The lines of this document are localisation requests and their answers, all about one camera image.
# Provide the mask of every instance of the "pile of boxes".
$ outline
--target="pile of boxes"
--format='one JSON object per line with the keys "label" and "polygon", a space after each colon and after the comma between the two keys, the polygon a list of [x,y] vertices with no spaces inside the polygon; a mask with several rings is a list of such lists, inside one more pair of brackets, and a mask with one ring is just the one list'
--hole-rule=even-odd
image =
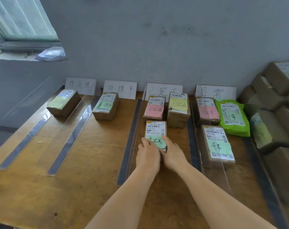
{"label": "pile of boxes", "polygon": [[289,205],[289,62],[273,62],[239,97],[280,198]]}

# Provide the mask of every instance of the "window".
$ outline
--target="window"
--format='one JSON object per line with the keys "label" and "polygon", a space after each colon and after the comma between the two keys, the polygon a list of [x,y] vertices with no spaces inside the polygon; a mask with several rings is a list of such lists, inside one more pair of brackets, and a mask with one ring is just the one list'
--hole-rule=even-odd
{"label": "window", "polygon": [[60,46],[40,0],[0,0],[0,48]]}

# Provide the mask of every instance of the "green package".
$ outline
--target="green package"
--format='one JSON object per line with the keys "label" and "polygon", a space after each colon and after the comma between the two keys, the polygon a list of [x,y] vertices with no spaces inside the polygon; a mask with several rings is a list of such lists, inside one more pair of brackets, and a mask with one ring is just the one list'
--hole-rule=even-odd
{"label": "green package", "polygon": [[243,111],[244,104],[234,100],[215,100],[220,114],[220,126],[226,134],[250,137],[249,121]]}

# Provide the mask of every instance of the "hand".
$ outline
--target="hand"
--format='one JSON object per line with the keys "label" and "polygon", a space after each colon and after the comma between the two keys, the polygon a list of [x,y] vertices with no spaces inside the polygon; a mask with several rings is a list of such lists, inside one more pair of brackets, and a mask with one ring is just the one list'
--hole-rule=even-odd
{"label": "hand", "polygon": [[173,143],[168,137],[162,136],[166,145],[167,145],[167,152],[165,153],[163,150],[159,150],[163,156],[164,163],[167,168],[174,172],[178,172],[178,170],[185,166],[185,164],[189,164],[184,152],[178,146],[177,143]]}
{"label": "hand", "polygon": [[142,167],[152,171],[156,175],[160,168],[160,153],[157,146],[146,138],[141,139],[142,144],[138,145],[136,156],[136,167]]}

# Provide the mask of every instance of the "person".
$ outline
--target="person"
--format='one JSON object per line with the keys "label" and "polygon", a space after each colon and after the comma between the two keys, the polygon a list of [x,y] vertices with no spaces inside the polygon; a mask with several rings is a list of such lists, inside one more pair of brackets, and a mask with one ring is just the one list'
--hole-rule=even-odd
{"label": "person", "polygon": [[242,203],[223,191],[186,160],[180,147],[162,136],[167,152],[146,138],[136,156],[136,168],[125,183],[111,196],[85,229],[135,229],[138,227],[145,199],[159,172],[160,156],[170,170],[188,186],[193,199],[212,228],[275,228]]}

